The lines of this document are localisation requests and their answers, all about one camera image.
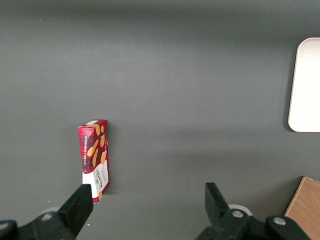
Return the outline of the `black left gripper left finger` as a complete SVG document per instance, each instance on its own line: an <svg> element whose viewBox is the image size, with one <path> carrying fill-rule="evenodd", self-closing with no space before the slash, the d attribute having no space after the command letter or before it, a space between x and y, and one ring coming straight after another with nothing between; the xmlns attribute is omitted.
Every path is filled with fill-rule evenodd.
<svg viewBox="0 0 320 240"><path fill-rule="evenodd" d="M18 228L20 240L75 240L93 211L90 184L82 184L57 211Z"/></svg>

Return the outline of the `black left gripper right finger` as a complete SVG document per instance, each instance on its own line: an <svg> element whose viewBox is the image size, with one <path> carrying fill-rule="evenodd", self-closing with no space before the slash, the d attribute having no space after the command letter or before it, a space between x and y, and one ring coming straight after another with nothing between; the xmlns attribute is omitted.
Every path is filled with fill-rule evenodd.
<svg viewBox="0 0 320 240"><path fill-rule="evenodd" d="M198 240L268 240L265 224L245 207L229 206L215 183L205 184L205 210L210 221Z"/></svg>

